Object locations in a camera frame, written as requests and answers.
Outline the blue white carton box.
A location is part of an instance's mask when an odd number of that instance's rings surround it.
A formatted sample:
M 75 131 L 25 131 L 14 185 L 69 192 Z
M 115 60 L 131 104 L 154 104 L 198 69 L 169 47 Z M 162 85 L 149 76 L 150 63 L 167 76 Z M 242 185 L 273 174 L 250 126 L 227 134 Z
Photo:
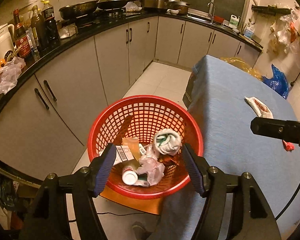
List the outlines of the blue white carton box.
M 114 145 L 109 143 L 104 150 L 98 153 L 98 156 L 101 158 L 105 153 L 106 160 L 111 161 L 112 166 L 132 163 L 132 165 L 139 167 L 139 159 L 146 151 L 145 149 L 141 150 L 139 145 L 137 152 L 133 154 L 128 145 Z

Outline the white sock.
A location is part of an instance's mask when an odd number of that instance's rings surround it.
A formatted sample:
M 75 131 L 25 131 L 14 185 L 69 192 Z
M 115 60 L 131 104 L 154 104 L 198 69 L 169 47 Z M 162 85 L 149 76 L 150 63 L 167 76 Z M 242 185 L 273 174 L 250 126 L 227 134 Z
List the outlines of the white sock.
M 154 135 L 153 150 L 158 155 L 175 156 L 181 146 L 181 136 L 172 129 L 165 128 Z

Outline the orange cardboard box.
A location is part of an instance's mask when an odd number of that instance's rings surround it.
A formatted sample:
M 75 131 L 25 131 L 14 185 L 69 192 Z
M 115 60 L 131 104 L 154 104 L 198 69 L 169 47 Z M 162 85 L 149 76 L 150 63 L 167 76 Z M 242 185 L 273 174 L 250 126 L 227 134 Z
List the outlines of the orange cardboard box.
M 123 138 L 122 145 L 126 145 L 129 147 L 132 155 L 137 161 L 141 158 L 138 138 L 130 138 L 130 137 Z

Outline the teal white tissue pack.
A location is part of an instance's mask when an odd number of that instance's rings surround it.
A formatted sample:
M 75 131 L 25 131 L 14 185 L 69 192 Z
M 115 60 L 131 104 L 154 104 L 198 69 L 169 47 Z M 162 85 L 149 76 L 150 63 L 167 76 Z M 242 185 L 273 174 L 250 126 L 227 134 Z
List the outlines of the teal white tissue pack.
M 147 174 L 138 175 L 138 179 L 133 185 L 140 186 L 140 187 L 150 187 L 150 184 L 147 180 Z

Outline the grey kitchen cabinets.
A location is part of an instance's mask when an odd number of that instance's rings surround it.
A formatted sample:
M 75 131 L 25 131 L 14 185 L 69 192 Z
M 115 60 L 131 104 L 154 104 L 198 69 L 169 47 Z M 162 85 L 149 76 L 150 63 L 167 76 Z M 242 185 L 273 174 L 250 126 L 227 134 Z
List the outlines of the grey kitchen cabinets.
M 261 52 L 260 45 L 185 17 L 115 19 L 28 58 L 17 85 L 0 96 L 0 172 L 40 184 L 70 174 L 97 116 L 124 96 L 153 94 L 183 104 L 202 56 Z

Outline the steel kitchen faucet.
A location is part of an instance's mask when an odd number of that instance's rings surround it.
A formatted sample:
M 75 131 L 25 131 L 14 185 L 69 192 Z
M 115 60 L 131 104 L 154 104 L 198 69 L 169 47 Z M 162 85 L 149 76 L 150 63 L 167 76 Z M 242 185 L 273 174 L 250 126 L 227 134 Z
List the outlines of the steel kitchen faucet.
M 209 2 L 207 4 L 207 6 L 209 7 L 209 14 L 208 14 L 208 16 L 210 17 L 211 23 L 213 23 L 214 16 L 215 16 L 215 5 L 214 5 L 213 2 Z

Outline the red crumpled snack bag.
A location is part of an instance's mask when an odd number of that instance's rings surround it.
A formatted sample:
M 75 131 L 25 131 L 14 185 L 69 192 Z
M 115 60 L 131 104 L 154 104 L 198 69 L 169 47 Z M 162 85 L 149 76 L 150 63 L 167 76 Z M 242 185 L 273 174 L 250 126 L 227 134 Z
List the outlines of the red crumpled snack bag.
M 282 143 L 283 143 L 284 149 L 287 152 L 292 152 L 295 149 L 294 144 L 291 143 L 291 142 L 286 142 L 286 141 L 283 140 Z

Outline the white red plastic wrapper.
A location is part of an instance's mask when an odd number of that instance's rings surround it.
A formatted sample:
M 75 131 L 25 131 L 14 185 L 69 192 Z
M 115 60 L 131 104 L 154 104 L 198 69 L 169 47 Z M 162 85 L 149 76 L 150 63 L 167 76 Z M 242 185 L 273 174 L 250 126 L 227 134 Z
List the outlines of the white red plastic wrapper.
M 245 101 L 250 105 L 250 107 L 254 110 L 256 115 L 259 118 L 268 118 L 273 119 L 273 114 L 271 110 L 265 105 L 262 101 L 260 101 L 256 97 L 245 97 Z

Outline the yellow plastic bag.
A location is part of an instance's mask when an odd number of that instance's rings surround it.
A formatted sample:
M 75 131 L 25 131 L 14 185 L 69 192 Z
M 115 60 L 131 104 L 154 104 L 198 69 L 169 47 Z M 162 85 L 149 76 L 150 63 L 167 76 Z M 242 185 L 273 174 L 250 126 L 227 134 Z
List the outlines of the yellow plastic bag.
M 260 72 L 249 66 L 243 59 L 239 57 L 220 57 L 219 59 L 262 81 Z

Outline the white plastic bottle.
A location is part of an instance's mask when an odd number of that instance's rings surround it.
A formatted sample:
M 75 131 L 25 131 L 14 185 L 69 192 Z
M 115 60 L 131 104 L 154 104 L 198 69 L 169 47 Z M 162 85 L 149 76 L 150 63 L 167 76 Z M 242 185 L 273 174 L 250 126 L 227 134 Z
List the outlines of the white plastic bottle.
M 132 166 L 125 166 L 122 169 L 122 181 L 126 185 L 134 185 L 138 181 L 138 175 Z

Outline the green white detergent jug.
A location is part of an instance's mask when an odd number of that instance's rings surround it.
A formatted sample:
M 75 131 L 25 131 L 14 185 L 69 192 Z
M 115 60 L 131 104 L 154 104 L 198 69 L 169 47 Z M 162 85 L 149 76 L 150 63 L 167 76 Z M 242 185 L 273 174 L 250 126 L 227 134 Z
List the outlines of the green white detergent jug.
M 240 19 L 241 18 L 239 16 L 231 15 L 229 21 L 229 27 L 231 29 L 238 29 Z

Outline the red plastic mesh basket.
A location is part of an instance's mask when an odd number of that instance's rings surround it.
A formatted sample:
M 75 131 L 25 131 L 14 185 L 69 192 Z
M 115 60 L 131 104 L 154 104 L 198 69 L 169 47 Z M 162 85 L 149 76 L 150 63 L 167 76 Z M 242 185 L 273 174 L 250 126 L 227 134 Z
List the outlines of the red plastic mesh basket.
M 107 107 L 94 121 L 88 137 L 88 155 L 93 160 L 109 143 L 119 145 L 123 138 L 138 138 L 143 145 L 153 141 L 155 133 L 170 128 L 181 142 L 188 143 L 198 156 L 204 154 L 203 136 L 194 118 L 177 103 L 154 95 L 135 95 Z M 154 186 L 129 186 L 122 181 L 122 168 L 111 169 L 107 186 L 134 199 L 162 198 L 185 187 L 190 178 L 183 161 L 167 165 L 162 180 Z

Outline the dark cooking pot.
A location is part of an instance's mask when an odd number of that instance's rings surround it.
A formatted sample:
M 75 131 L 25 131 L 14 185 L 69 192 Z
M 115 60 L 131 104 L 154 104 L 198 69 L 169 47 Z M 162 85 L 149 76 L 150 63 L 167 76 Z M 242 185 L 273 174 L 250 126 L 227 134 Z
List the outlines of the dark cooking pot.
M 172 1 L 168 3 L 168 8 L 171 10 L 177 10 L 178 15 L 187 15 L 189 11 L 189 3 L 184 1 Z

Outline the dark sauce bottle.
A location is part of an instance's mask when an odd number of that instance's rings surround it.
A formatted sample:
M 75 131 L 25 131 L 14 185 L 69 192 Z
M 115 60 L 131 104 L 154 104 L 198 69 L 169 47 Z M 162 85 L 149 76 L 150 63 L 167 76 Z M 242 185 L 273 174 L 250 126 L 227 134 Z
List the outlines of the dark sauce bottle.
M 57 23 L 55 20 L 55 12 L 53 6 L 49 0 L 41 0 L 43 4 L 42 17 L 44 19 L 46 36 L 49 42 L 49 46 L 54 47 L 59 44 L 59 34 L 57 29 Z

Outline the white electric kettle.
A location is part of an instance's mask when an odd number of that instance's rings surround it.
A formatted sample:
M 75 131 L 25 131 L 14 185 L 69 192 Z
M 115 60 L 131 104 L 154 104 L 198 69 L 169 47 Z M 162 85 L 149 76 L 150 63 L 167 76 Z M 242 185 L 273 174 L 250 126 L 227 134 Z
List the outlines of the white electric kettle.
M 0 60 L 6 60 L 7 55 L 14 51 L 12 37 L 14 36 L 14 25 L 3 24 L 0 26 Z

